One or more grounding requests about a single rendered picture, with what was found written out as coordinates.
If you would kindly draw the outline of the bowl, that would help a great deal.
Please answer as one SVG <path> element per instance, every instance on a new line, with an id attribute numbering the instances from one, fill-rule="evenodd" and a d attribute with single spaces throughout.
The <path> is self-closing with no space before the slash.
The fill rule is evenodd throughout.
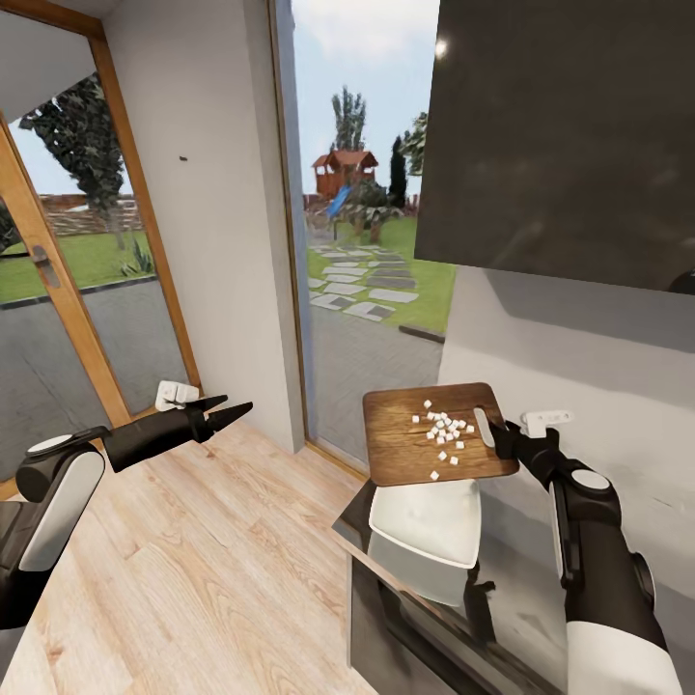
<path id="1" fill-rule="evenodd" d="M 378 487 L 369 525 L 412 553 L 443 565 L 473 569 L 482 531 L 477 480 Z"/>

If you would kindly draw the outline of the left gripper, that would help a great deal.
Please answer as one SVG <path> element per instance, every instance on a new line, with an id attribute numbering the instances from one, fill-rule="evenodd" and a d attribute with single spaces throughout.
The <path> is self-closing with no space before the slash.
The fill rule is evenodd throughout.
<path id="1" fill-rule="evenodd" d="M 177 407 L 134 420 L 147 458 L 160 455 L 178 447 L 190 439 L 199 444 L 209 440 L 214 431 L 219 432 L 253 408 L 252 402 L 232 406 L 227 409 L 209 413 L 205 420 L 204 412 L 228 400 L 221 395 L 213 398 L 201 398 L 197 402 L 186 403 L 186 408 Z"/>

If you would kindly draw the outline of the cutting board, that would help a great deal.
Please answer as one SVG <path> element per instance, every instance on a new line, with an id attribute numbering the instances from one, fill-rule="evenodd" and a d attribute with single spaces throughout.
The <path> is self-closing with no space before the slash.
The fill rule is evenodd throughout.
<path id="1" fill-rule="evenodd" d="M 495 447 L 482 438 L 474 410 L 483 411 L 487 421 L 502 431 L 508 430 L 486 382 L 368 393 L 362 403 L 371 480 L 377 487 L 430 484 L 433 472 L 439 475 L 435 483 L 519 472 L 518 459 L 500 459 Z M 428 432 L 437 427 L 433 414 L 444 415 L 452 424 L 462 423 L 456 427 L 459 437 L 444 437 L 443 445 L 437 445 L 437 432 L 428 439 Z M 412 423 L 412 416 L 419 417 L 418 424 Z M 474 432 L 467 433 L 467 427 Z M 457 448 L 459 441 L 463 449 Z M 450 463 L 452 457 L 458 464 Z"/>

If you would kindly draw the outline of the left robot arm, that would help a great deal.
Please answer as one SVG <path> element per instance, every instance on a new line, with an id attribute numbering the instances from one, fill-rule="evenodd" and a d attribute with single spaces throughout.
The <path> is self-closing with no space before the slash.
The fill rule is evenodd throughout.
<path id="1" fill-rule="evenodd" d="M 0 501 L 0 686 L 48 578 L 104 473 L 90 443 L 101 438 L 114 473 L 190 439 L 209 440 L 253 408 L 252 402 L 209 413 L 228 400 L 199 397 L 199 388 L 161 380 L 155 414 L 109 431 L 97 426 L 31 448 L 15 475 L 28 502 Z"/>

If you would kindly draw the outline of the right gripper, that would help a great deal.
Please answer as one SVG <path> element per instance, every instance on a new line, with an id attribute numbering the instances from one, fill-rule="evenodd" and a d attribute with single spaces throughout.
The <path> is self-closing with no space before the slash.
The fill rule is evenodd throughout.
<path id="1" fill-rule="evenodd" d="M 509 429 L 519 429 L 519 425 L 511 421 L 505 422 Z M 554 428 L 547 428 L 547 437 L 528 437 L 520 431 L 502 431 L 492 422 L 489 429 L 495 440 L 495 455 L 502 460 L 518 459 L 533 474 L 533 461 L 542 452 L 559 452 L 560 433 Z"/>

